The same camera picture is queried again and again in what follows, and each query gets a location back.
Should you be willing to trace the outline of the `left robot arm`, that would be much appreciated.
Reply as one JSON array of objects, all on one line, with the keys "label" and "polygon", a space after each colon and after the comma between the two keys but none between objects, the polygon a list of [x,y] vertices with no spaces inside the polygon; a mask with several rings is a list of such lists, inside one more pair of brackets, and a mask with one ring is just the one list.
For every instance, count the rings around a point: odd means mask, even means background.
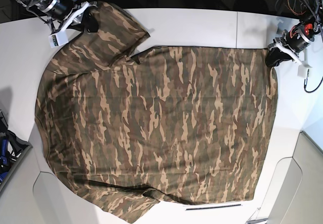
[{"label": "left robot arm", "polygon": [[[278,14],[283,10],[283,0]],[[292,60],[305,65],[299,54],[314,42],[316,35],[322,35],[322,0],[286,0],[285,6],[298,17],[298,24],[289,31],[273,39],[268,45],[265,63],[268,67],[277,67],[281,62]]]}]

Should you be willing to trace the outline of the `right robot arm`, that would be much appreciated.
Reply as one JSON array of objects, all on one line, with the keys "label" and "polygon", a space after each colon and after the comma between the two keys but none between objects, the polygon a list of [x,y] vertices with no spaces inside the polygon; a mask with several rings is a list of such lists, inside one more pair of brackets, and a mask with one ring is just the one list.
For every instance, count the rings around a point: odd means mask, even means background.
[{"label": "right robot arm", "polygon": [[135,50],[153,29],[139,22],[133,14],[107,2],[79,0],[17,0],[26,11],[46,15],[49,41],[59,51],[47,70],[59,75],[105,72],[111,68],[145,65],[182,65],[190,61],[216,65],[233,62],[276,67],[291,57],[277,40],[264,49],[221,48],[198,45],[190,38],[184,46],[156,45],[140,53]]}]

